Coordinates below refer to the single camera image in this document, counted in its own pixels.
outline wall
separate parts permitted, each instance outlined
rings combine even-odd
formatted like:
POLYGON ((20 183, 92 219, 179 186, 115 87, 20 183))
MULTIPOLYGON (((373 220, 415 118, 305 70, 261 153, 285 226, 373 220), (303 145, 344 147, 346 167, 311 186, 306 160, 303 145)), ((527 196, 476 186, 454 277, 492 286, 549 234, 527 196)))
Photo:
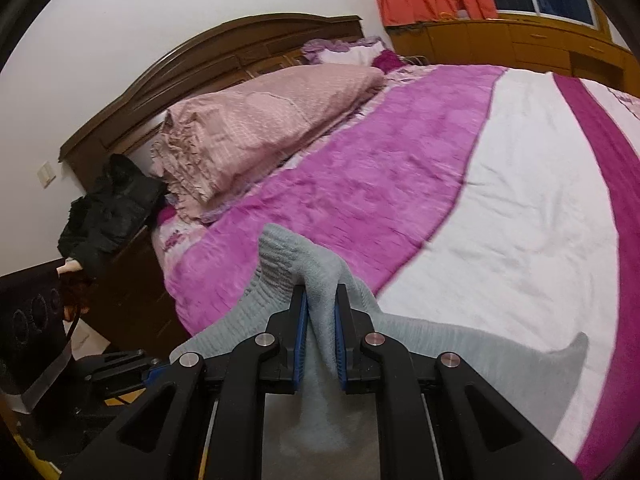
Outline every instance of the wall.
POLYGON ((628 44, 626 44, 625 39, 618 32, 616 27, 614 27, 613 23, 611 23, 611 20, 609 18, 607 18, 607 20, 609 20, 609 30, 611 31, 611 39, 613 40, 613 43, 615 43, 615 44, 617 44, 619 46, 622 46, 622 47, 626 48, 627 50, 629 50, 629 46, 628 46, 628 44))
POLYGON ((375 0, 52 0, 0 73, 0 276, 59 257, 82 194, 60 144, 156 59, 220 23, 268 12, 357 14, 383 35, 375 0), (42 189, 38 168, 57 178, 42 189))

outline window frame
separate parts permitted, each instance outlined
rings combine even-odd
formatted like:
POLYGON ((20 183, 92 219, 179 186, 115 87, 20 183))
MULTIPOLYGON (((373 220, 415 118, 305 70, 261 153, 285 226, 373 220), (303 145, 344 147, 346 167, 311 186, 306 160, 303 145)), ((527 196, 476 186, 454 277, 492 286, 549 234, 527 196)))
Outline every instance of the window frame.
POLYGON ((545 14, 544 12, 540 12, 540 4, 538 3, 538 0, 531 0, 531 1, 533 2, 533 8, 535 9, 535 12, 529 12, 528 10, 508 10, 508 9, 497 9, 497 10, 498 10, 498 13, 501 12, 503 14, 521 14, 523 16, 539 16, 540 18, 560 20, 562 22, 573 23, 574 25, 581 25, 582 27, 588 27, 593 30, 600 30, 600 23, 598 21, 598 15, 593 6, 593 0, 587 0, 587 5, 589 6, 589 12, 591 13, 591 19, 593 20, 593 25, 586 22, 580 22, 572 18, 558 16, 556 14, 545 14))

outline wooden cabinet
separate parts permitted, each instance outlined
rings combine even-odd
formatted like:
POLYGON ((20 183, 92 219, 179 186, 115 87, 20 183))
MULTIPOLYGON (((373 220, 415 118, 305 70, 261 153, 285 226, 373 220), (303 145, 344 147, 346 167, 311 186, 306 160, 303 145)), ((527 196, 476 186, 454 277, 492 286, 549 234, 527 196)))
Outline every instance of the wooden cabinet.
POLYGON ((542 29, 532 25, 509 25, 513 43, 527 43, 553 48, 564 48, 564 32, 554 28, 542 29))
POLYGON ((402 31, 401 34, 390 34, 396 52, 400 56, 424 56, 427 59, 436 59, 431 38, 427 28, 414 28, 402 31))
POLYGON ((164 290, 162 270, 143 228, 110 262, 90 289, 91 309, 82 318, 119 350, 143 349, 167 358, 189 338, 164 290))
POLYGON ((471 64, 471 45, 466 27, 458 22, 428 27, 434 58, 442 64, 471 64))
POLYGON ((640 97, 640 64, 605 33, 550 20, 510 18, 426 23, 392 30, 398 54, 425 56, 434 64, 492 64, 581 77, 640 97))
POLYGON ((587 38, 580 34, 566 32, 564 34, 566 47, 571 52, 577 52, 584 56, 594 57, 615 66, 622 66, 622 56, 620 50, 603 41, 587 38))
POLYGON ((625 92, 640 97, 640 64, 630 52, 622 55, 625 69, 623 72, 623 89, 625 92))
POLYGON ((474 64, 513 66, 516 61, 509 26, 505 23, 467 23, 474 64))
POLYGON ((556 74, 560 74, 560 75, 568 75, 571 76, 571 70, 567 69, 567 68, 559 68, 557 66, 547 66, 547 65, 540 65, 539 63, 525 63, 525 62, 521 62, 518 61, 516 62, 514 68, 523 68, 524 70, 531 70, 532 72, 540 72, 540 73, 546 73, 546 72, 554 72, 556 74))
POLYGON ((514 43, 513 49, 518 61, 557 66, 558 68, 571 68, 569 53, 566 50, 525 43, 514 43))

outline light switch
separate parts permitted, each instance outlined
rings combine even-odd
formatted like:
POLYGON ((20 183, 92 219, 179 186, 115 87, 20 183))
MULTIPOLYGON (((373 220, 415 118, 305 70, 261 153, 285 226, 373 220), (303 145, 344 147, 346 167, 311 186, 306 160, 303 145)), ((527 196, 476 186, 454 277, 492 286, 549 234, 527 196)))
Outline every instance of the light switch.
POLYGON ((51 181, 55 177, 56 174, 53 172, 53 168, 48 162, 45 162, 38 170, 38 180, 42 184, 42 187, 47 187, 49 184, 51 184, 51 181))

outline pink pillow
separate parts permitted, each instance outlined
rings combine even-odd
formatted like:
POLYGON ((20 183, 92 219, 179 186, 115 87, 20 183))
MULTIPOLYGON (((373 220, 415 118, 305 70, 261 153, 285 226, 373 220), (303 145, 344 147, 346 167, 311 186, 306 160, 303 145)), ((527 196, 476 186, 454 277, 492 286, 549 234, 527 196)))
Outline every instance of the pink pillow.
POLYGON ((373 63, 371 63, 371 66, 379 68, 385 74, 397 68, 402 68, 405 65, 406 63, 398 57, 398 54, 389 49, 383 50, 382 53, 373 60, 373 63))
POLYGON ((257 182, 384 86, 363 66, 294 66, 181 101, 151 149, 153 173, 178 215, 201 218, 226 194, 257 182))

